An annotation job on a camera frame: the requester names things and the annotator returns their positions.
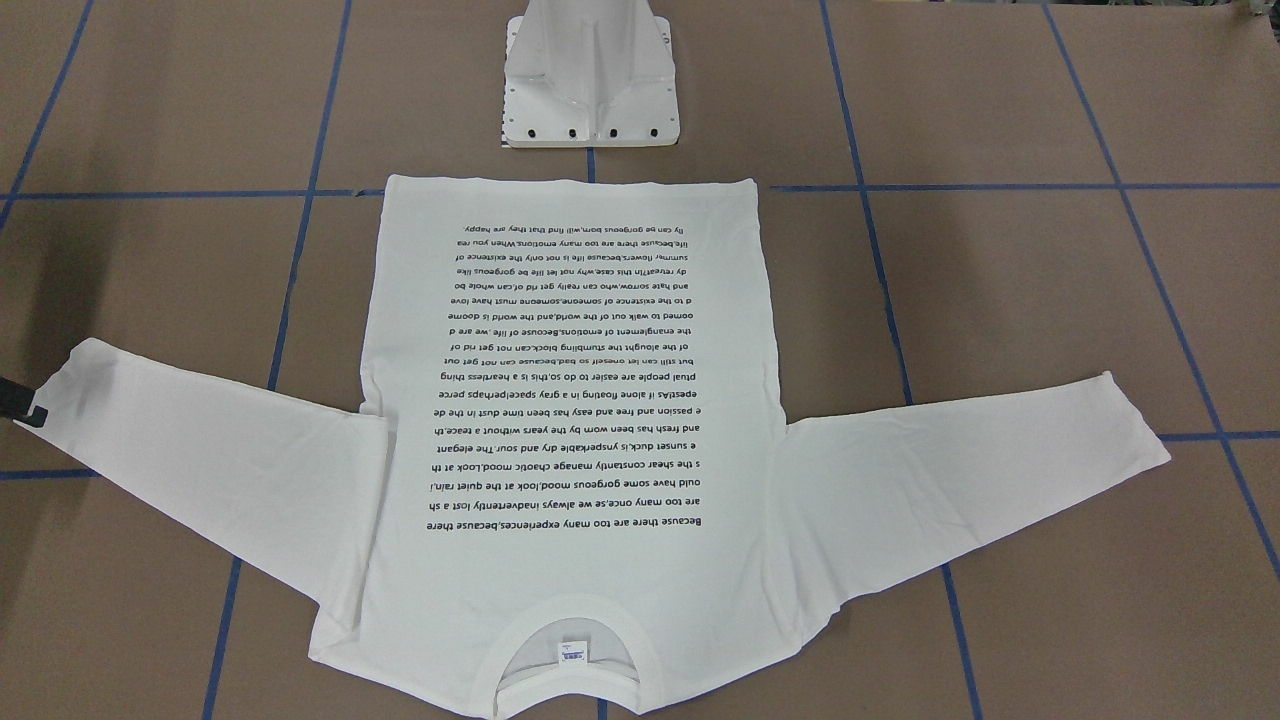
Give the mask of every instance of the black clip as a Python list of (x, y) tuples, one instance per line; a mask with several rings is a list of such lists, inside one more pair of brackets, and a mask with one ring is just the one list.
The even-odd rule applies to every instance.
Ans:
[(49, 410), (35, 405), (36, 391), (0, 378), (0, 418), (13, 418), (32, 428), (45, 427)]

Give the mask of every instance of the neckline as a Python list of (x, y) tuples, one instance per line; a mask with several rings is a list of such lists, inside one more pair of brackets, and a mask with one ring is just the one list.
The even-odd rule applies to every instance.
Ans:
[[(594, 620), (612, 630), (626, 646), (639, 680), (596, 664), (559, 665), (499, 689), (502, 674), (521, 646), (541, 628), (571, 618)], [(631, 614), (599, 596), (557, 596), (515, 618), (477, 667), (471, 703), (485, 715), (509, 717), (539, 702), (575, 693), (614, 702), (635, 714), (660, 705), (662, 671), (653, 643)]]

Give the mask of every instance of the white metal stand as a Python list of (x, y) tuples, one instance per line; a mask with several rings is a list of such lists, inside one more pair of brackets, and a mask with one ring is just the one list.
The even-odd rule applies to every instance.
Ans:
[(648, 0), (530, 0), (507, 23), (502, 141), (640, 147), (680, 137), (671, 24)]

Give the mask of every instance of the t-shirt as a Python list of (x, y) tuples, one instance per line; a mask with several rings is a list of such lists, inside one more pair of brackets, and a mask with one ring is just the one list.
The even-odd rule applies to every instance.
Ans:
[(392, 177), (358, 414), (88, 340), (33, 430), (448, 710), (635, 712), (1169, 455), (1110, 374), (787, 425), (750, 181)]

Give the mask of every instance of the brown cardboard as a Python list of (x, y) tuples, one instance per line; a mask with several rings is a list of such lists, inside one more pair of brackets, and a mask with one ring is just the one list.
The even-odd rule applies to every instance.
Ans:
[[(342, 3), (96, 3), (19, 191), (238, 195), (6, 197), (0, 373), (40, 384), (95, 334), (266, 386), (305, 218), (278, 389), (355, 410), (380, 201), (346, 191), (390, 173), (588, 178), (584, 151), (498, 146), (503, 31), (524, 6), (353, 3), (330, 99)], [(5, 192), (82, 9), (0, 6)], [(986, 717), (1254, 717), (1280, 706), (1280, 585), (1248, 503), (1275, 538), (1280, 47), (1266, 20), (1234, 5), (653, 9), (672, 22), (681, 141), (595, 152), (595, 176), (756, 178), (788, 420), (902, 404), (882, 272), (915, 401), (1111, 369), (1175, 456), (959, 559), (950, 588), (931, 571), (859, 598), (797, 657), (659, 715), (970, 717), (977, 700)], [(1120, 179), (1148, 187), (1110, 184), (1070, 69)], [(1018, 187), (873, 187), (864, 205), (838, 90), (867, 182)], [(333, 192), (308, 200), (314, 168)], [(1149, 187), (1215, 182), (1271, 187)], [(845, 187), (813, 187), (833, 184)], [(1230, 457), (1183, 340), (1221, 429), (1252, 433), (1224, 436)], [(105, 480), (18, 474), (77, 468), (0, 427), (5, 717), (169, 720), (202, 716), (206, 701), (215, 719), (451, 716), (310, 662), (315, 606), (248, 566), (210, 694), (230, 559)], [(590, 720), (598, 706), (571, 697), (526, 716)]]
[(1151, 252), (1230, 428), (1280, 418), (1280, 191), (1134, 192)]
[(58, 82), (79, 15), (74, 3), (19, 0), (0, 5), (0, 47), (5, 49), (0, 55), (0, 178), (5, 192)]
[(23, 188), (306, 187), (342, 8), (96, 5)]
[(1117, 193), (897, 192), (872, 208), (916, 401), (1111, 370), (1156, 432), (1212, 429)]
[(955, 562), (992, 716), (1265, 717), (1280, 703), (1280, 593), (1230, 468), (1211, 443), (1171, 450)]

